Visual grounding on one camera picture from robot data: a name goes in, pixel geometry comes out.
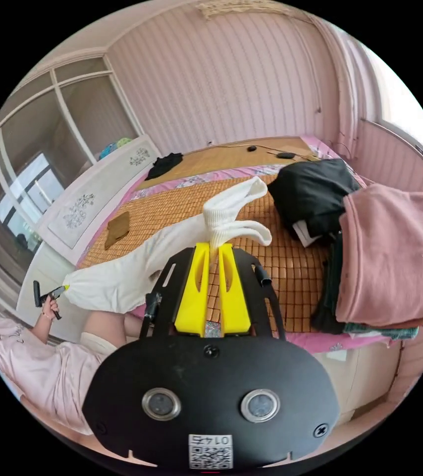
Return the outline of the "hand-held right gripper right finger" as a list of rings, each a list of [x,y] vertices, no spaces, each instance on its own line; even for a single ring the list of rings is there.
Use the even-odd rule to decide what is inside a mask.
[[[251,319],[234,257],[233,246],[223,244],[218,249],[220,326],[223,336],[246,335]]]

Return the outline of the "person's left hand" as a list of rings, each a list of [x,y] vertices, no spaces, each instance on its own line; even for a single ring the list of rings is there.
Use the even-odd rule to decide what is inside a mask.
[[[56,300],[50,295],[46,296],[46,299],[42,305],[41,316],[49,321],[54,321],[59,317],[59,308]]]

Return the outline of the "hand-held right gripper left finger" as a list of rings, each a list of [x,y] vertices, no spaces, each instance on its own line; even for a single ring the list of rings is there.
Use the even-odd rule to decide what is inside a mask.
[[[207,321],[210,244],[197,243],[188,266],[184,290],[174,321],[180,334],[204,336]]]

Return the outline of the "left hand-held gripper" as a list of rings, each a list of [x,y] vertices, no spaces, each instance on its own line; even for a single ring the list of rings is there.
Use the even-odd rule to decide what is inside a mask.
[[[60,297],[61,293],[63,291],[68,290],[68,288],[69,288],[69,285],[62,285],[61,288],[57,288],[57,289],[54,289],[54,290],[50,291],[49,293],[40,295],[39,296],[39,307],[42,308],[42,305],[43,305],[47,295],[50,295],[57,302],[57,299]]]

